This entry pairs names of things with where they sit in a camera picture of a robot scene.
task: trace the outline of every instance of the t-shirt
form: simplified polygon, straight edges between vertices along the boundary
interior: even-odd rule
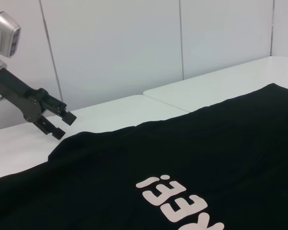
[[[67,138],[0,178],[5,229],[288,230],[288,89]]]

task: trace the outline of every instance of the black cloth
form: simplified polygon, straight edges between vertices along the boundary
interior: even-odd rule
[[[136,187],[150,177],[159,181]],[[186,190],[160,205],[145,199],[143,192],[158,197],[157,185],[173,189],[173,181]],[[179,211],[179,198],[192,205],[192,195],[208,207],[176,222],[162,212],[164,204]],[[203,213],[208,228],[203,220],[195,225]],[[288,89],[270,84],[166,121],[79,133],[48,162],[0,178],[0,230],[221,230],[222,224],[288,230]]]

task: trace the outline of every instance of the table surface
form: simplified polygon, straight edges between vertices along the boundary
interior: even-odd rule
[[[64,139],[82,131],[94,133],[114,131],[186,113],[146,96],[135,95],[75,110],[73,114],[77,119],[72,126],[65,124],[58,116],[48,119],[66,132]],[[0,177],[46,162],[48,155],[59,142],[51,134],[44,135],[30,123],[0,130]]]
[[[193,112],[276,83],[288,88],[288,57],[266,57],[170,85],[144,95]]]

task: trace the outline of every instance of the robotic arm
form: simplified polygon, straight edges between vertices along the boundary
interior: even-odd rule
[[[0,13],[0,54],[12,57],[18,46],[21,28],[5,12]],[[65,132],[56,128],[44,116],[46,110],[60,116],[71,125],[76,116],[66,111],[66,104],[49,95],[44,89],[35,90],[26,85],[7,69],[6,63],[0,60],[0,95],[18,107],[24,114],[26,121],[33,123],[45,134],[61,139]]]

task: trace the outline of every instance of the white wall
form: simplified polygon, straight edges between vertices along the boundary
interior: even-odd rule
[[[272,54],[288,57],[288,0],[275,0]]]
[[[45,88],[60,98],[38,0],[0,0],[1,11],[6,11],[22,28],[14,57],[0,56],[8,70],[32,88]],[[0,102],[0,129],[24,122],[18,108],[6,100]]]
[[[71,109],[182,80],[179,0],[42,0]]]
[[[184,78],[268,57],[273,0],[181,0]]]

